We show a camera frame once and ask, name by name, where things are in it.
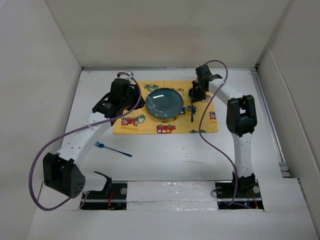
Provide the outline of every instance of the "blue plate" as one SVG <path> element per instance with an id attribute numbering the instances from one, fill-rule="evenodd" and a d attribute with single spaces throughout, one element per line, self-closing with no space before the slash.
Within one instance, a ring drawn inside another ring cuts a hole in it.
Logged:
<path id="1" fill-rule="evenodd" d="M 184 108 L 182 96 L 170 88 L 158 88 L 145 101 L 148 112 L 157 119 L 172 119 Z"/>

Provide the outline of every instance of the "fork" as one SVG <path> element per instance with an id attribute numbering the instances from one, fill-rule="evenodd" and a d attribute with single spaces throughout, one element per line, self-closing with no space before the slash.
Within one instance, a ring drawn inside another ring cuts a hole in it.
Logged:
<path id="1" fill-rule="evenodd" d="M 115 150 L 115 149 L 113 149 L 113 148 L 111 148 L 111 147 L 105 146 L 102 142 L 99 142 L 99 141 L 96 141 L 94 145 L 96 145 L 97 147 L 99 147 L 99 148 L 101 148 L 101 149 L 103 149 L 103 148 L 111 149 L 111 150 L 116 151 L 116 152 L 118 152 L 118 153 L 120 153 L 120 154 L 126 155 L 126 156 L 128 156 L 128 157 L 130 157 L 130 158 L 132 157 L 132 155 L 129 154 L 129 153 L 125 153 L 125 152 L 123 152 L 123 151 Z"/>

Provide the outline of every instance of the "yellow mat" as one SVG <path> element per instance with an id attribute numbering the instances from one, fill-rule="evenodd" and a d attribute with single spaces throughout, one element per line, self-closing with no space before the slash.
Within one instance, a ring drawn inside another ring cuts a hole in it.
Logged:
<path id="1" fill-rule="evenodd" d="M 175 118 L 162 120 L 151 116 L 146 107 L 134 110 L 129 115 L 118 119 L 114 123 L 113 132 L 119 135 L 137 134 L 189 134 L 198 133 L 201 116 L 208 104 L 211 94 L 208 92 L 206 100 L 196 102 L 191 109 L 191 99 L 188 91 L 192 88 L 192 81 L 140 81 L 142 97 L 147 96 L 159 88 L 170 88 L 176 90 L 183 98 L 183 109 Z M 193 111 L 193 122 L 191 122 L 191 111 Z M 201 131 L 203 133 L 218 132 L 218 123 L 215 107 L 210 105 L 203 119 Z"/>

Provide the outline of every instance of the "round plate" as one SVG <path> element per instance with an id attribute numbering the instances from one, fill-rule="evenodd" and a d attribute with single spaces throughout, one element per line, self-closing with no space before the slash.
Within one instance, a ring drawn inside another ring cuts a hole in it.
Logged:
<path id="1" fill-rule="evenodd" d="M 184 108 L 182 96 L 170 88 L 158 88 L 145 101 L 148 112 L 157 119 L 172 119 Z"/>

